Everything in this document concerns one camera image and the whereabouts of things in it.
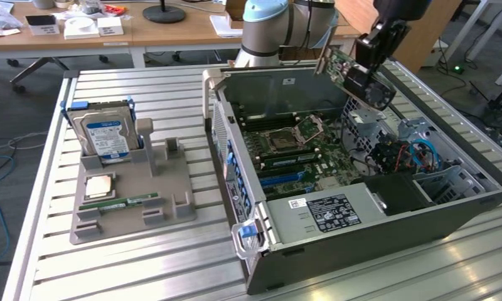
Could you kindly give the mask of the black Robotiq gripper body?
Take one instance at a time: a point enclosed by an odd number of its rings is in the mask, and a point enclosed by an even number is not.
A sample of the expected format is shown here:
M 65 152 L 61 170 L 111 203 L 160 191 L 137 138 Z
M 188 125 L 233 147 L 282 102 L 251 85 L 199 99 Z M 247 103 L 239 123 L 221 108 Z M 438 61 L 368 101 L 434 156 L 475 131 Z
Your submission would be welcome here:
M 417 21 L 427 10 L 427 0 L 374 0 L 380 21 Z

